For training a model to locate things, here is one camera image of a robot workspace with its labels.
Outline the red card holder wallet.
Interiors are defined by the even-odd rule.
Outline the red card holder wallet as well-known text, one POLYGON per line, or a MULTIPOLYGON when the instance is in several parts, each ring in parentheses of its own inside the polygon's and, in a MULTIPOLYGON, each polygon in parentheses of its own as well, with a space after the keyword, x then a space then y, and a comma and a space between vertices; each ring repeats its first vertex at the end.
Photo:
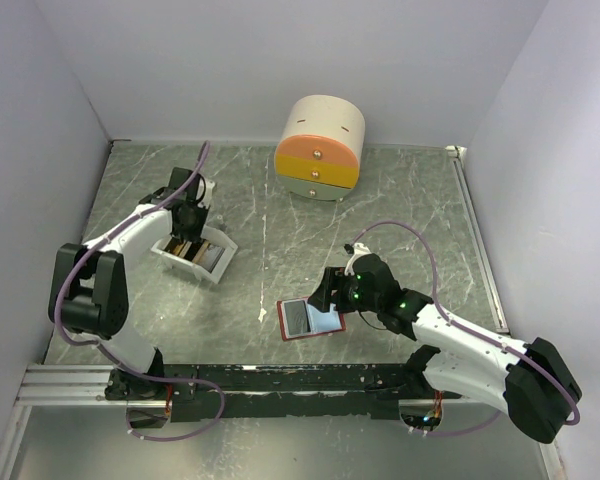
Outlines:
MULTIPOLYGON (((305 297, 305 298, 297 298, 297 299, 305 299, 306 303, 307 303, 308 298, 305 297)), ((289 338, 285 331, 284 313, 283 313, 282 308, 283 308, 285 302, 288 302, 291 300, 282 300, 282 301, 277 302, 277 313, 278 313, 278 319, 279 319, 281 338, 283 341, 293 341, 293 340, 306 339, 306 338, 310 338, 310 337, 329 335, 329 334, 333 334, 333 333, 343 332, 346 330, 344 315, 341 314, 340 312, 338 312, 335 309, 335 306, 333 304, 331 304, 331 309, 328 312, 321 313, 317 309, 311 307, 307 303, 307 309, 308 309, 309 319, 310 319, 310 324, 311 324, 311 332, 309 334, 302 335, 299 337, 289 338)))

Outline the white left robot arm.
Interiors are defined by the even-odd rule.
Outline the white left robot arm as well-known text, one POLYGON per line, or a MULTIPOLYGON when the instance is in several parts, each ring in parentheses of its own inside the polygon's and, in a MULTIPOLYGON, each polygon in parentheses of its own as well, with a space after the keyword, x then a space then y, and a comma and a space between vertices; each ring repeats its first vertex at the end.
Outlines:
POLYGON ((129 320, 127 271, 156 242, 201 239, 215 183, 176 167, 169 182, 142 198, 123 221, 84 244, 56 253, 48 316, 70 344, 111 356, 108 400, 149 400, 168 389, 163 355, 129 320))

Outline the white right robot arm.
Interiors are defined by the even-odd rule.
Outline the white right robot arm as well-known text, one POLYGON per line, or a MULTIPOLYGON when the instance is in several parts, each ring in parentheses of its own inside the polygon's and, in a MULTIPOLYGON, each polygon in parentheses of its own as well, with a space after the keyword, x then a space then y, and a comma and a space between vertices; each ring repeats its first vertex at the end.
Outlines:
POLYGON ((516 340, 449 313, 431 296, 402 287, 376 254, 326 268, 308 303, 320 312, 373 313, 389 332, 419 343, 404 365, 405 388, 415 397, 473 399, 544 444, 580 418, 582 392, 551 342, 516 340))

